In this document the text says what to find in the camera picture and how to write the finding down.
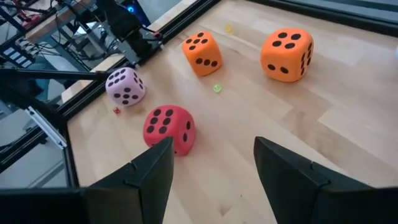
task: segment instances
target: red die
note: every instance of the red die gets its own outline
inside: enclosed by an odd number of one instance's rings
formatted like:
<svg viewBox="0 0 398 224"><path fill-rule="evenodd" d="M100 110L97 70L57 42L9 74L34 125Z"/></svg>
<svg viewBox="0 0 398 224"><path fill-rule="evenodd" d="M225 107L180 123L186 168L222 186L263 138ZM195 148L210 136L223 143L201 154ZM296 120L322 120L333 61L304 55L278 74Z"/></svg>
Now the red die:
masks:
<svg viewBox="0 0 398 224"><path fill-rule="evenodd" d="M184 156L189 153L195 140L195 123L191 114L174 105L163 105L152 110L144 124L144 140L148 146L157 144L166 137L174 138L174 153Z"/></svg>

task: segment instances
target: light pink die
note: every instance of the light pink die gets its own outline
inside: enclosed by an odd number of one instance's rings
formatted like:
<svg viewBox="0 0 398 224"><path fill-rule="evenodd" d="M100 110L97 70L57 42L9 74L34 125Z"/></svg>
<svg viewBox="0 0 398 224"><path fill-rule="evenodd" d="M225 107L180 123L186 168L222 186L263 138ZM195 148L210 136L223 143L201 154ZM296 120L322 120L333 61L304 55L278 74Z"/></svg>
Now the light pink die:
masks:
<svg viewBox="0 0 398 224"><path fill-rule="evenodd" d="M117 104L131 106L145 95L145 86L137 72L129 67L119 68L106 80L106 93Z"/></svg>

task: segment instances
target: wooden surface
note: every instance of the wooden surface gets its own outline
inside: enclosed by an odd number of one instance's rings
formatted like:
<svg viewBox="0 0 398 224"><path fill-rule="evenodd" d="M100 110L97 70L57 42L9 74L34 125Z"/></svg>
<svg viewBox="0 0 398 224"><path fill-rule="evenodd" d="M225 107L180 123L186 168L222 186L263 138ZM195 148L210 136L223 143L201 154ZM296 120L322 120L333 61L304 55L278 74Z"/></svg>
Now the wooden surface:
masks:
<svg viewBox="0 0 398 224"><path fill-rule="evenodd" d="M315 40L307 76L296 83L267 78L259 64L262 43L281 27L303 28ZM198 78L182 42L201 30L218 41L224 65ZM147 85L139 104L116 116L115 104L103 95L69 121L80 183L89 185L145 151L142 126L148 112L175 104L193 115L197 140L188 156L175 160L164 223L275 223L254 165L255 136L375 187L397 185L397 43L393 37L224 0L139 69ZM118 57L98 69L106 70ZM86 84L77 83L63 99ZM223 87L221 93L213 91L215 84Z"/></svg>
<svg viewBox="0 0 398 224"><path fill-rule="evenodd" d="M93 0L73 0L72 6L74 10L81 11L84 7L88 7L92 1ZM49 7L47 5L48 2L40 2L40 4L37 4L35 7L33 6L33 8L48 9ZM43 36L48 35L49 32L52 33L57 30L57 26L60 27L61 24L65 21L69 21L72 17L73 12L71 10L67 8L61 9L59 12L56 12L56 14L50 16L48 19L44 20L38 26L29 31L25 37L29 42L36 43L41 40Z"/></svg>

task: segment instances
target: small red die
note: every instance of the small red die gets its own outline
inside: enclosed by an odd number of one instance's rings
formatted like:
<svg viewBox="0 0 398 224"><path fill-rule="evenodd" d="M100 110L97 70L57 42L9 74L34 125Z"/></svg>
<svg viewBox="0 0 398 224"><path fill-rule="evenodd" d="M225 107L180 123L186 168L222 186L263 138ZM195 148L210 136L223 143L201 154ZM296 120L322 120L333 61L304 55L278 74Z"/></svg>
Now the small red die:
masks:
<svg viewBox="0 0 398 224"><path fill-rule="evenodd" d="M113 108L113 113L119 114L119 113L121 113L121 110L119 108L115 107L115 108Z"/></svg>

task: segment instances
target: blue light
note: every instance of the blue light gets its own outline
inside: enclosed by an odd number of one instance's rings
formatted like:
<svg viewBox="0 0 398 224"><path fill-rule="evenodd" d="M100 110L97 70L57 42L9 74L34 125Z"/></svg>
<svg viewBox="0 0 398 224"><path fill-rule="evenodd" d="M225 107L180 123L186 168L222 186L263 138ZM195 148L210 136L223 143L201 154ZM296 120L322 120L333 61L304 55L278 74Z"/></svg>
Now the blue light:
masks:
<svg viewBox="0 0 398 224"><path fill-rule="evenodd" d="M128 6L127 10L131 13L134 13L134 7L133 6Z"/></svg>

